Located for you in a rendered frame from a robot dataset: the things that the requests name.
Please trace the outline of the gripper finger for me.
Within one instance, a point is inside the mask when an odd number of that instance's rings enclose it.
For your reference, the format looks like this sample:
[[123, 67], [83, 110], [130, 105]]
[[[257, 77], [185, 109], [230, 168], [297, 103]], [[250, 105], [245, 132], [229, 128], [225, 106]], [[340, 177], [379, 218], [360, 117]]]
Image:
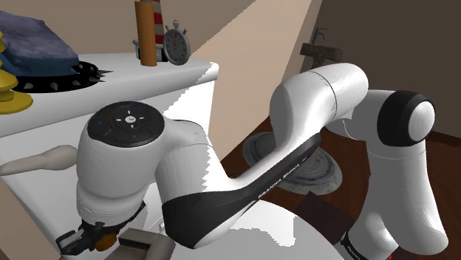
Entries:
[[84, 229], [71, 230], [55, 240], [60, 253], [64, 256], [78, 256], [83, 251], [93, 251], [95, 243], [93, 236]]

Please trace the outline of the orange round object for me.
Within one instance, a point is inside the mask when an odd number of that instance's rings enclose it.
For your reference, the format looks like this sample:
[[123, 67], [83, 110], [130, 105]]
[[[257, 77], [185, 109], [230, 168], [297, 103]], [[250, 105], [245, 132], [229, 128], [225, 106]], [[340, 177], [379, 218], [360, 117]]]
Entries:
[[95, 242], [95, 249], [99, 252], [108, 250], [117, 241], [116, 233], [108, 233], [103, 235], [97, 242]]

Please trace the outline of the grey box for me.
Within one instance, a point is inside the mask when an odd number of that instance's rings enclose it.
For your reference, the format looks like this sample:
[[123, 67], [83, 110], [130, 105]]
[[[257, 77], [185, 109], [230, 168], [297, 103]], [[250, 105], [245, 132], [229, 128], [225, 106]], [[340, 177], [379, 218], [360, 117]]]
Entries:
[[129, 228], [105, 260], [170, 260], [176, 243], [166, 235]]

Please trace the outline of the black spiked collar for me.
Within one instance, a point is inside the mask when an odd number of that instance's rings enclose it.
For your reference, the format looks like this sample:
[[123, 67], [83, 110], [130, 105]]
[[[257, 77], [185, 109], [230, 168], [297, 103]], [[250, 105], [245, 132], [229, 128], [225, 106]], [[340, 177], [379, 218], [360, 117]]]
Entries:
[[96, 83], [103, 82], [102, 77], [110, 71], [99, 69], [94, 64], [80, 61], [72, 69], [75, 74], [48, 77], [18, 76], [18, 85], [13, 88], [23, 93], [55, 93], [85, 89]]

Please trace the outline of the yellow figure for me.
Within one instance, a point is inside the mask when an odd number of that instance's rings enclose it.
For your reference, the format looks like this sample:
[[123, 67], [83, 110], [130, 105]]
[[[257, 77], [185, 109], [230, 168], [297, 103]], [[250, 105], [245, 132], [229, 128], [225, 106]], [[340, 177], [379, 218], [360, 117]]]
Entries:
[[3, 62], [0, 60], [0, 114], [15, 114], [28, 109], [33, 104], [31, 95], [14, 91], [18, 79], [3, 70], [2, 66]]

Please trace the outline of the grey round floor cover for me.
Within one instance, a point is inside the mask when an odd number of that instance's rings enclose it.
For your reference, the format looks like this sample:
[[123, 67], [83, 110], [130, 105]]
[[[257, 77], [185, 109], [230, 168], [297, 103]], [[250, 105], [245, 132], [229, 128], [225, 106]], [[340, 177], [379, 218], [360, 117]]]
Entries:
[[[242, 145], [242, 155], [249, 166], [255, 165], [276, 147], [272, 132], [261, 132], [248, 137]], [[343, 176], [337, 162], [322, 148], [318, 147], [288, 177], [278, 184], [279, 188], [297, 194], [330, 194], [337, 190]]]

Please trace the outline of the grey stopwatch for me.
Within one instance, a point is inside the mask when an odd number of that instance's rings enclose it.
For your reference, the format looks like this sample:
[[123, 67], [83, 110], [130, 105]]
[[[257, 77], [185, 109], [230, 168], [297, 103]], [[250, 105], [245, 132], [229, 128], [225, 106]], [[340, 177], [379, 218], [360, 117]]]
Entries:
[[165, 26], [163, 38], [163, 52], [170, 63], [182, 66], [191, 56], [191, 45], [187, 36], [187, 29], [181, 30], [178, 20], [173, 20], [173, 28]]

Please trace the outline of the orange brown cylinder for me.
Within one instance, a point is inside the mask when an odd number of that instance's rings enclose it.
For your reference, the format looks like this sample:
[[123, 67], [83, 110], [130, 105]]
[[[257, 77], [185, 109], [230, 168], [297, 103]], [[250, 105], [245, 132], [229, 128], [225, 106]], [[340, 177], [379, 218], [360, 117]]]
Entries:
[[143, 66], [157, 65], [157, 49], [154, 28], [154, 5], [144, 1], [134, 3], [140, 63]]

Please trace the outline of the blue grey folded cloth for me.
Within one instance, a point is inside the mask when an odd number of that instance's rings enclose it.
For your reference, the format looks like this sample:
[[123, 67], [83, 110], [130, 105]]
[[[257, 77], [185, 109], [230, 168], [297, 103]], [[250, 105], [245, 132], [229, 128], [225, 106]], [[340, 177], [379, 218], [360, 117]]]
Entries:
[[0, 10], [0, 32], [6, 50], [2, 69], [15, 76], [74, 75], [78, 55], [44, 21]]

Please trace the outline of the red white striped lighthouse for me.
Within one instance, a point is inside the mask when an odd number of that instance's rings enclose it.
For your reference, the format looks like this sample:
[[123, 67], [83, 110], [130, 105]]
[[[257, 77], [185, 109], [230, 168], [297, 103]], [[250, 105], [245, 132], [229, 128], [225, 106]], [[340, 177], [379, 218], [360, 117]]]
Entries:
[[[157, 63], [164, 62], [166, 60], [165, 54], [163, 52], [163, 38], [164, 38], [164, 29], [163, 29], [163, 16], [161, 10], [161, 3], [160, 0], [141, 0], [144, 2], [148, 2], [154, 5], [154, 28], [155, 28], [155, 39], [156, 39], [156, 49], [157, 49]], [[138, 58], [140, 59], [140, 50], [139, 50], [139, 42], [138, 37], [137, 41], [137, 54]]]

